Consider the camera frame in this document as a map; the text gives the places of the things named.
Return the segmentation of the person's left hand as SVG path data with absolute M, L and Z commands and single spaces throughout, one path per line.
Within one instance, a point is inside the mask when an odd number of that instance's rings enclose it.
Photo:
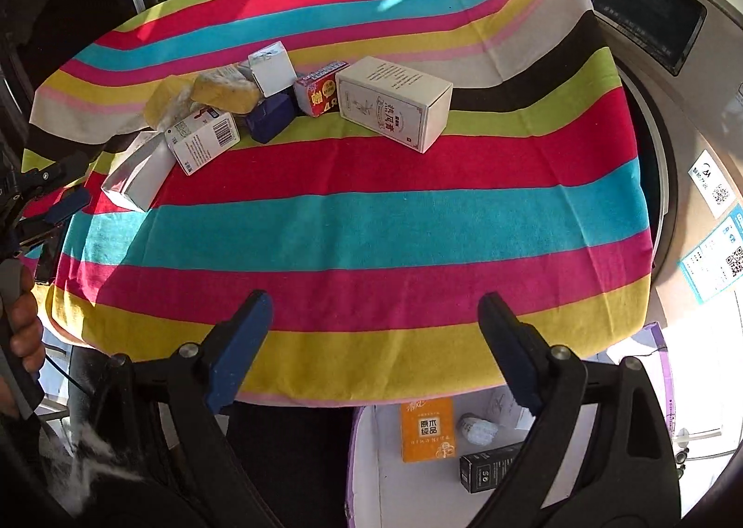
M 18 274 L 18 297 L 4 306 L 4 314 L 14 334 L 10 340 L 11 352 L 23 362 L 24 370 L 37 377 L 46 360 L 43 343 L 44 327 L 38 317 L 38 303 L 34 297 L 34 276 L 25 265 Z

